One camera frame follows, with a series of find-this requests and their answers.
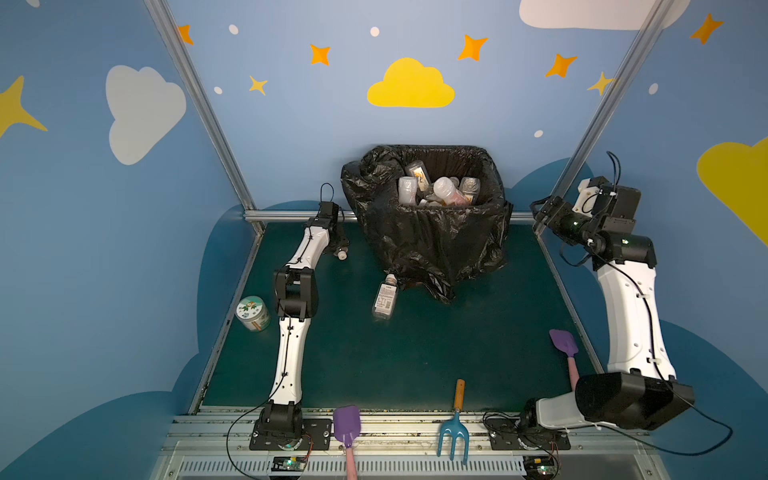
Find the clear bottle green white label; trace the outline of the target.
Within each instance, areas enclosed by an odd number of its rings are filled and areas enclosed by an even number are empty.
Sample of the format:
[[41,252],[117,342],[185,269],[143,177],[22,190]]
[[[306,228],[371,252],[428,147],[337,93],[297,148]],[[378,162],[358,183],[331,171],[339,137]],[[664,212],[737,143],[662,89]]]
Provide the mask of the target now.
[[459,190],[470,205],[475,205],[481,190],[481,181],[476,177],[463,177]]

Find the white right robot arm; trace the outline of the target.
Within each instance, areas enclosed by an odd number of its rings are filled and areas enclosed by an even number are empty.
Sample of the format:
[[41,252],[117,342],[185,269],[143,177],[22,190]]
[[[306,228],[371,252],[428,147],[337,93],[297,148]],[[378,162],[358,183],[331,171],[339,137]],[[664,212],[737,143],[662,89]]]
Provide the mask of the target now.
[[657,259],[650,238],[633,232],[641,194],[600,187],[580,206],[560,197],[535,201],[535,220],[569,245],[584,248],[607,312],[609,361],[605,372],[580,377],[572,391],[529,405],[529,428],[589,425],[652,431],[692,407],[692,387],[678,382],[665,350],[655,305]]

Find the white orange label bottle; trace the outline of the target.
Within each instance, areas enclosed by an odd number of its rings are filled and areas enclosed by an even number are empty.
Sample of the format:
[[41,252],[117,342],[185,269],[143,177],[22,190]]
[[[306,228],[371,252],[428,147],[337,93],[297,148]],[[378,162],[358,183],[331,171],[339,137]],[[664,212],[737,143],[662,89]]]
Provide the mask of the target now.
[[416,177],[402,176],[398,179],[398,202],[400,205],[415,206],[419,192],[419,181]]

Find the small clear white label bottle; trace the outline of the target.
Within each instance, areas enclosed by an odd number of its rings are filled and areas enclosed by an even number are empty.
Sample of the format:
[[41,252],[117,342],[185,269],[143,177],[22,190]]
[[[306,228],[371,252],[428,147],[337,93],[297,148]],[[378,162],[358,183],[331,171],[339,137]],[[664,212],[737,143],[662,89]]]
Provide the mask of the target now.
[[406,172],[409,176],[417,180],[418,190],[427,194],[430,192],[432,182],[430,180],[427,168],[422,160],[416,160],[406,166]]

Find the white red label bottle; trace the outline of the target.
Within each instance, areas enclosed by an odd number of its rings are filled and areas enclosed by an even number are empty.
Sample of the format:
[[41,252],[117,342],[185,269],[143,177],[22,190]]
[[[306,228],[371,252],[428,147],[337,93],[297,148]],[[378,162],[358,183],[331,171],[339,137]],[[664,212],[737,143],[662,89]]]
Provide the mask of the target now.
[[466,206],[467,198],[449,177],[440,177],[433,183],[433,193],[446,205]]

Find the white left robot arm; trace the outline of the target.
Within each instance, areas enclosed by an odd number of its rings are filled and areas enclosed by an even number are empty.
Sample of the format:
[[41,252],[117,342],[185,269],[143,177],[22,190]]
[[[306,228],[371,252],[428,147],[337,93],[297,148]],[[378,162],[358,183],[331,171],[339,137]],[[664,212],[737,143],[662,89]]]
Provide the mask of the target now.
[[344,260],[348,241],[336,220],[309,220],[294,255],[274,275],[279,347],[273,385],[255,432],[283,448],[304,436],[302,365],[308,331],[319,305],[315,269],[322,255]]

